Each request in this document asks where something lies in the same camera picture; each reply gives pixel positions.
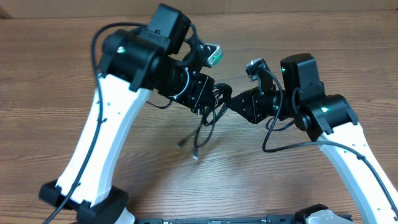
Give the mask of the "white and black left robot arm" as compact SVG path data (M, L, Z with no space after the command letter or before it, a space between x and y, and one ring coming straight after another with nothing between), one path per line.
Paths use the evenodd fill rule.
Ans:
M217 44L203 42L191 20L178 9L160 4L148 24L112 23L113 33L90 54L95 95L76 149L62 175L44 184L39 198L76 211L78 223L135 223L127 192L112 184L119 154L129 130L151 93L203 114L213 109L214 81L202 74L222 56Z

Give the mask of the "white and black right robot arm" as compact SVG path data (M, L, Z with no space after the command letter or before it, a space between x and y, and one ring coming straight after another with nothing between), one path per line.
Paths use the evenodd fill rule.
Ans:
M265 153L318 147L341 177L363 222L397 223L397 190L370 149L359 118L347 99L325 93L317 61L310 53L284 58L280 68L282 82L263 58L250 61L246 73L258 86L230 99L228 108L253 124L269 119L262 144ZM268 148L277 120L287 118L310 140Z

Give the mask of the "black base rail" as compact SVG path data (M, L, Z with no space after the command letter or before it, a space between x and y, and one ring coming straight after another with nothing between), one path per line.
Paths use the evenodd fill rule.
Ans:
M138 224L291 224L297 223L294 215L266 215L241 218L137 218Z

